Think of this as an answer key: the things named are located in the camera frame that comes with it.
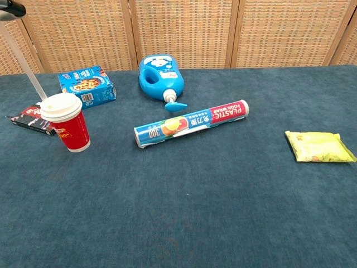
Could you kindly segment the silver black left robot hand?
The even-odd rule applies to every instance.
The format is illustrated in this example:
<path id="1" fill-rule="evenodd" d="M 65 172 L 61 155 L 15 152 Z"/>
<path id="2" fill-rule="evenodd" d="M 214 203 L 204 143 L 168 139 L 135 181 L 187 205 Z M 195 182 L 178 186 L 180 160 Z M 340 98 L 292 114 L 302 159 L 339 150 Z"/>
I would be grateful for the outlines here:
<path id="1" fill-rule="evenodd" d="M 26 7 L 16 1 L 0 0 L 2 22 L 17 20 L 26 15 Z"/>

